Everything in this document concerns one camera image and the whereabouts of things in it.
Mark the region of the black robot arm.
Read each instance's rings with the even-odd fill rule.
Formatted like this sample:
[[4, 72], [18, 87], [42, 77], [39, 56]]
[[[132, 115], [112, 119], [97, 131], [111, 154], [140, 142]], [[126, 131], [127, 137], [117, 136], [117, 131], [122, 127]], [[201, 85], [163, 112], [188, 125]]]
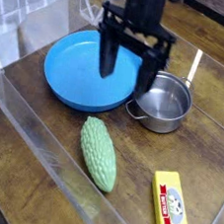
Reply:
[[103, 19], [99, 22], [100, 75], [114, 72], [118, 48], [122, 45], [141, 57], [134, 99], [146, 94], [160, 70], [165, 70], [172, 45], [177, 41], [161, 25], [166, 0], [125, 0], [118, 7], [106, 0]]

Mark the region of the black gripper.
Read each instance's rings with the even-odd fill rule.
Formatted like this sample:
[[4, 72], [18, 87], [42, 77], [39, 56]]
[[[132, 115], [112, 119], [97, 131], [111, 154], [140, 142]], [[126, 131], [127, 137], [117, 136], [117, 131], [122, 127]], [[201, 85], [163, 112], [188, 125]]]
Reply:
[[134, 99], [150, 90], [156, 74], [166, 67], [172, 45], [177, 39], [161, 25], [163, 8], [157, 5], [127, 2], [118, 7], [106, 0], [103, 19], [99, 22], [100, 75], [114, 71], [118, 48], [122, 45], [142, 59], [137, 73]]

